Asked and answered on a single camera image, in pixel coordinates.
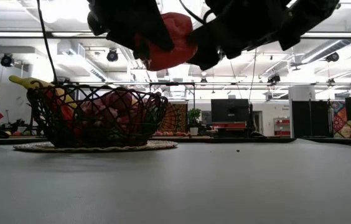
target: gray table surface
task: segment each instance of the gray table surface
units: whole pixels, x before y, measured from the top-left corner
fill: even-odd
[[[0,146],[0,223],[351,224],[351,146],[194,143],[108,154]]]

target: potted plant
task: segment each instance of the potted plant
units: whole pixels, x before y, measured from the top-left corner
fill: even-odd
[[[197,108],[188,111],[189,131],[192,136],[198,135],[200,112],[201,110]]]

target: black wire basket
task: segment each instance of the black wire basket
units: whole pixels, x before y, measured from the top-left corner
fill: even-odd
[[[168,104],[157,93],[88,85],[29,89],[27,98],[34,120],[55,147],[145,145]]]

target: woven placemat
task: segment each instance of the woven placemat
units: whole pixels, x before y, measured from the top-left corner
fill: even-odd
[[[130,152],[130,151],[150,151],[160,149],[173,149],[177,147],[176,142],[171,141],[148,141],[145,146],[126,147],[92,147],[92,148],[56,148],[51,142],[35,142],[15,145],[15,151],[22,152]]]

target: tapestry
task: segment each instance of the tapestry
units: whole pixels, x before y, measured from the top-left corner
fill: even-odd
[[[334,110],[333,137],[351,139],[351,121],[347,121],[344,101],[331,101]]]
[[[161,132],[187,132],[187,104],[171,104],[167,106],[166,115],[163,118]]]

